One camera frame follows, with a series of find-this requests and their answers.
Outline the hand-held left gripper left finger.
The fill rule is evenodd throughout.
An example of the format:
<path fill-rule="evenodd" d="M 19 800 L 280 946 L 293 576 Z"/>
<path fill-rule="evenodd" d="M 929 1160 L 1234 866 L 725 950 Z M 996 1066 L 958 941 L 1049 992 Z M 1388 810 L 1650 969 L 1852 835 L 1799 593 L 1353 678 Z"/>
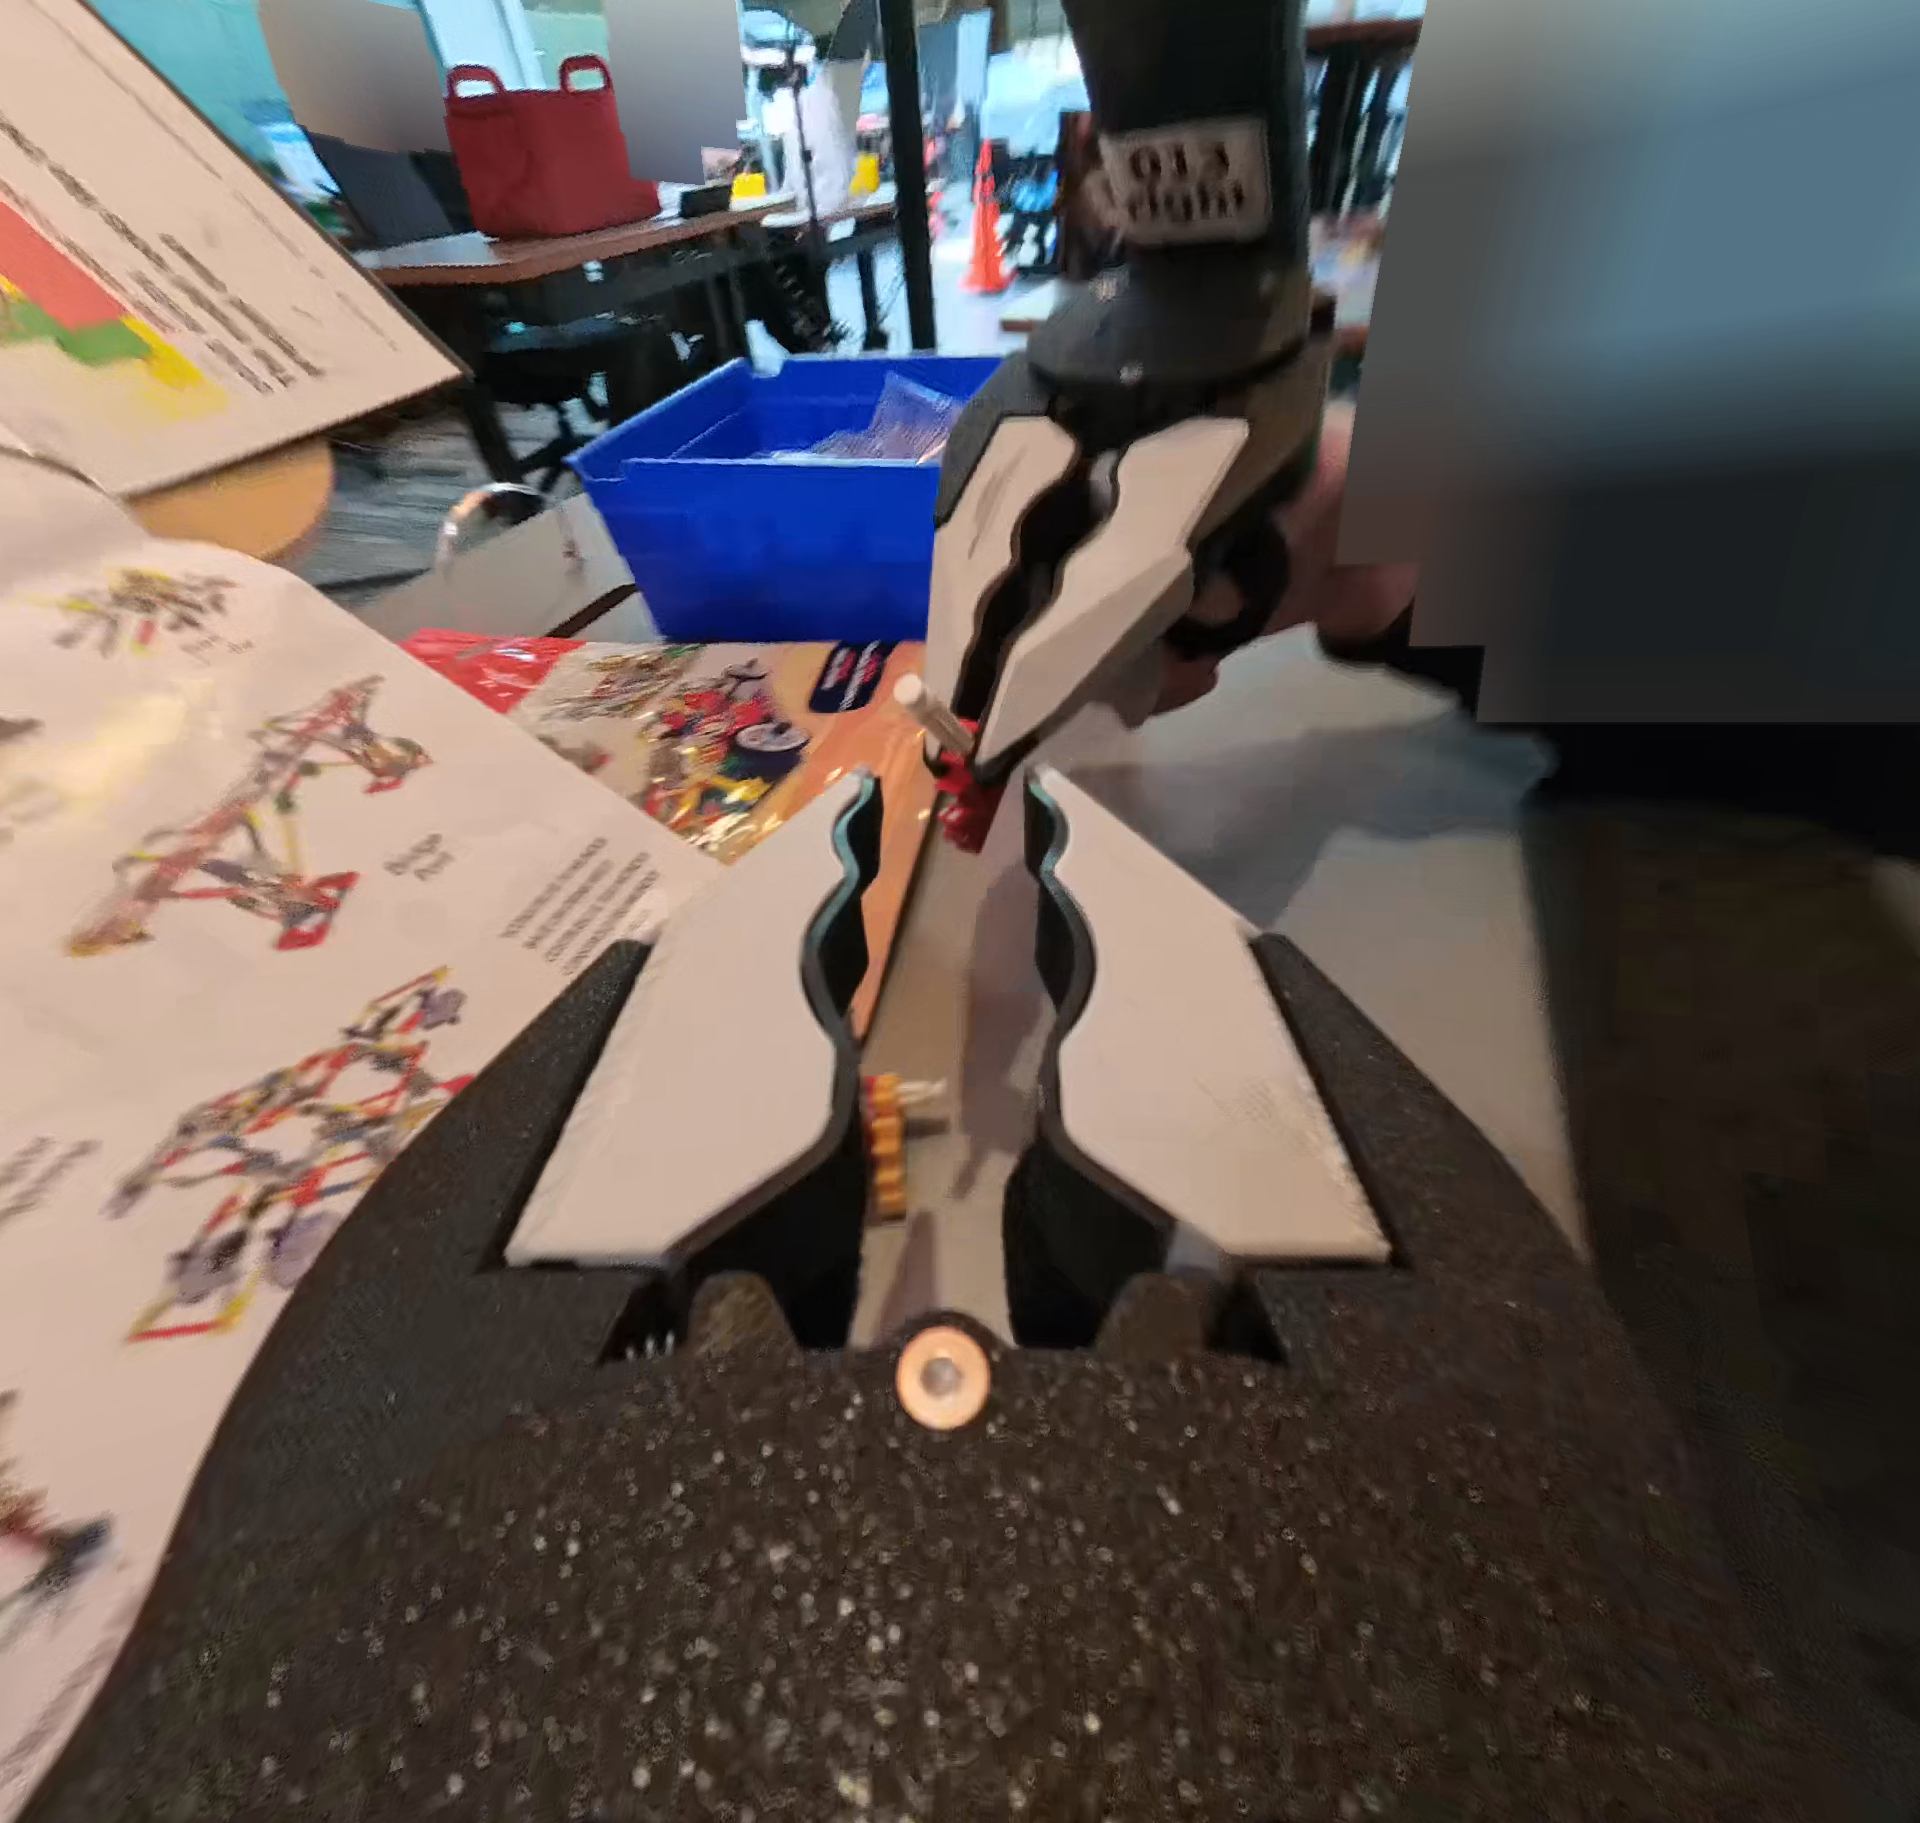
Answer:
<path fill-rule="evenodd" d="M 846 771 L 663 926 L 503 1249 L 673 1269 L 832 1160 L 883 791 Z"/>

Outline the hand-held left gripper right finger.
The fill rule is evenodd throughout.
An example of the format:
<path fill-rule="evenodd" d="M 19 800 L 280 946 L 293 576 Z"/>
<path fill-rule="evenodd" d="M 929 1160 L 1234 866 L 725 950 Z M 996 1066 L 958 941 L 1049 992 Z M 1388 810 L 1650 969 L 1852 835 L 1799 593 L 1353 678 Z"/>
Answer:
<path fill-rule="evenodd" d="M 1203 1257 L 1384 1267 L 1262 934 L 1063 771 L 1023 785 L 1055 1006 L 1041 1144 Z"/>

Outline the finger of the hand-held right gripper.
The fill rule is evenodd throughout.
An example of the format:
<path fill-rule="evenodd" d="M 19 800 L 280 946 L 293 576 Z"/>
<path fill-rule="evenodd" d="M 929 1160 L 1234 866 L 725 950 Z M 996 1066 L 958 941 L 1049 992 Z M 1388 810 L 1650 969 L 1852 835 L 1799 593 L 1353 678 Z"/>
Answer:
<path fill-rule="evenodd" d="M 1053 725 L 1084 682 L 1070 562 L 1084 540 L 1084 457 L 1049 418 L 955 429 L 930 557 L 925 686 L 966 725 Z"/>
<path fill-rule="evenodd" d="M 1238 417 L 1194 418 L 1118 457 L 1110 510 L 1067 549 L 1044 605 L 1012 637 L 978 723 L 974 773 L 1003 773 L 1188 611 L 1191 545 L 1247 435 Z"/>

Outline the connector assembly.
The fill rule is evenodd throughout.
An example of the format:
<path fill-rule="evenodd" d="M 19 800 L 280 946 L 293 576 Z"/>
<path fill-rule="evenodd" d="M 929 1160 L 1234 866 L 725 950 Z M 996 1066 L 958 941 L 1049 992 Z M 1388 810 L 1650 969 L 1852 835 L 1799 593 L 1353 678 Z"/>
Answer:
<path fill-rule="evenodd" d="M 909 1158 L 918 1141 L 945 1133 L 949 1092 L 945 1077 L 870 1072 L 859 1080 L 862 1144 L 868 1170 L 868 1222 L 907 1218 Z"/>

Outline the red connector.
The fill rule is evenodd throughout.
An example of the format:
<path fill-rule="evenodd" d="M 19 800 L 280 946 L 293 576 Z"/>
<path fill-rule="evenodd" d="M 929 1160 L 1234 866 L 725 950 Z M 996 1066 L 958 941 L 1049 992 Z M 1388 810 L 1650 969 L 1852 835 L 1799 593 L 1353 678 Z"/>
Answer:
<path fill-rule="evenodd" d="M 932 821 L 953 850 L 979 855 L 996 821 L 1006 782 L 979 780 L 974 752 L 945 734 L 923 730 L 923 740 L 934 776 Z"/>

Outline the building instruction sheet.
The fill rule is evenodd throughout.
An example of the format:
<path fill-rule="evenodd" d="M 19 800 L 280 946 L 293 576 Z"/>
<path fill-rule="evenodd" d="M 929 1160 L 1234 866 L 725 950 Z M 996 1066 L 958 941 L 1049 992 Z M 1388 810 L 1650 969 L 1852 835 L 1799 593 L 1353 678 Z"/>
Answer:
<path fill-rule="evenodd" d="M 5 459 L 3 1807 L 398 1153 L 719 874 L 276 565 Z"/>

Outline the person's right hand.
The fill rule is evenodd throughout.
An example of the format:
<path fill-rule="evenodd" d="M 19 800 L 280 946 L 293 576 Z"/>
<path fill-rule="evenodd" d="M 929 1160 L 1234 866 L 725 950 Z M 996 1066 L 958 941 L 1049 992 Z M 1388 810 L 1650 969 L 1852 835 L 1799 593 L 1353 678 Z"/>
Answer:
<path fill-rule="evenodd" d="M 1124 725 L 1199 703 L 1214 693 L 1222 664 L 1262 637 L 1310 628 L 1328 647 L 1356 647 L 1410 609 L 1418 579 L 1412 564 L 1345 562 L 1337 553 L 1350 447 L 1348 405 L 1336 405 L 1306 483 L 1262 517 L 1255 540 L 1200 586 L 1180 621 L 1118 680 L 1112 708 Z"/>

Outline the clear plastic bag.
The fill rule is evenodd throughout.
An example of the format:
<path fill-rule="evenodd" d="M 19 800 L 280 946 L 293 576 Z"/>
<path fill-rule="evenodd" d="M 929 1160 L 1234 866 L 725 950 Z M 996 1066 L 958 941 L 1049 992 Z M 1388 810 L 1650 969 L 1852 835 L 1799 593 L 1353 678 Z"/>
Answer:
<path fill-rule="evenodd" d="M 888 369 L 877 375 L 870 407 L 854 398 L 821 402 L 821 430 L 805 442 L 768 443 L 759 454 L 783 465 L 903 465 L 930 468 L 943 459 L 966 397 L 925 377 Z"/>

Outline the orange traffic cone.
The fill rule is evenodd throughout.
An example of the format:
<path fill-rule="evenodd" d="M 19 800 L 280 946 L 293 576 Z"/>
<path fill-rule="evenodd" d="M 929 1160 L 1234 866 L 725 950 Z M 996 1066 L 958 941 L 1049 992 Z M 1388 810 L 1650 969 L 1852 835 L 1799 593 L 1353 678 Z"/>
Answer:
<path fill-rule="evenodd" d="M 992 144 L 984 141 L 974 168 L 974 219 L 962 289 L 979 298 L 999 298 L 1010 289 L 1012 279 L 1003 256 Z"/>

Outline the black pole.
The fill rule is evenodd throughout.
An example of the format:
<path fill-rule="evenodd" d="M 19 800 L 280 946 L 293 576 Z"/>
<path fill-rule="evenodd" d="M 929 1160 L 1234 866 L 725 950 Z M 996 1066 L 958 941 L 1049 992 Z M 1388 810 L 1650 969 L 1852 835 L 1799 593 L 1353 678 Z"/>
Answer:
<path fill-rule="evenodd" d="M 918 72 L 915 0 L 877 0 L 881 56 L 892 118 L 899 188 L 903 297 L 915 351 L 939 344 L 930 273 L 930 214 L 925 187 L 925 135 Z"/>

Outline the colourful toy packaging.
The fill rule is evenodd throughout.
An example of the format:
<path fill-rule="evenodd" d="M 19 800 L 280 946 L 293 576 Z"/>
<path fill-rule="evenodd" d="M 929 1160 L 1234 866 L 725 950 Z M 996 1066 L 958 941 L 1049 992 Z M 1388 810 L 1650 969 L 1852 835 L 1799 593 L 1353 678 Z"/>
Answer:
<path fill-rule="evenodd" d="M 930 834 L 932 773 L 895 697 L 922 644 L 668 644 L 583 496 L 513 525 L 472 515 L 365 620 L 719 861 L 842 773 L 875 773 L 881 861 L 850 1012 L 866 1040 Z"/>

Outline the dark wooden work table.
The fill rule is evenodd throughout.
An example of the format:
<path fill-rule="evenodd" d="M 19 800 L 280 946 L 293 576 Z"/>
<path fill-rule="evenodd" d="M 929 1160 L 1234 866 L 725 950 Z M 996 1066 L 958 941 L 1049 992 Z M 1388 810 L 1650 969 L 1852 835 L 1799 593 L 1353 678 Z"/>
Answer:
<path fill-rule="evenodd" d="M 899 225 L 892 188 L 824 219 L 772 195 L 561 239 L 467 231 L 355 263 L 465 366 L 456 397 L 491 481 L 546 490 L 583 442 L 570 404 L 621 424 L 746 355 L 752 320 L 788 351 L 841 348 L 825 291 L 838 260 L 856 262 L 862 348 L 886 351 L 875 253 Z"/>

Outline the red fabric tote bag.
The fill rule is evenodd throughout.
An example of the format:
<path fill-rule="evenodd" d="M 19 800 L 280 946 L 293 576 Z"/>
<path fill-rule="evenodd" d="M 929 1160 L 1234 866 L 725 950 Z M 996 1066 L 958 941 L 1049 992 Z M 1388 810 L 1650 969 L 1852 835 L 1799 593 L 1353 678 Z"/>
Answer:
<path fill-rule="evenodd" d="M 579 236 L 660 214 L 660 187 L 631 170 L 599 56 L 563 61 L 555 91 L 508 91 L 491 66 L 456 64 L 444 122 L 472 223 L 491 241 Z"/>

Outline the wooden board stand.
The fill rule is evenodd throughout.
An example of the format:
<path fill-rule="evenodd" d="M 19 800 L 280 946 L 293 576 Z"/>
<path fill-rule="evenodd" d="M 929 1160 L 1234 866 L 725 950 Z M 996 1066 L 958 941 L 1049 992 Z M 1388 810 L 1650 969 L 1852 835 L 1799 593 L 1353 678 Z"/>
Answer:
<path fill-rule="evenodd" d="M 256 562 L 296 562 L 324 525 L 335 490 L 332 443 L 290 443 L 193 483 L 126 502 L 159 540 L 190 540 Z"/>

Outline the white task instruction board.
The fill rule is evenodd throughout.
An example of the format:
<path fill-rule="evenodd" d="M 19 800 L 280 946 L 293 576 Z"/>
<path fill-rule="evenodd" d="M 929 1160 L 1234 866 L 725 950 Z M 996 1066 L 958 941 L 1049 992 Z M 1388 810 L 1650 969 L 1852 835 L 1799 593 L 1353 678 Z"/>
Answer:
<path fill-rule="evenodd" d="M 3 0 L 5 450 L 139 498 L 465 366 L 89 0 Z"/>

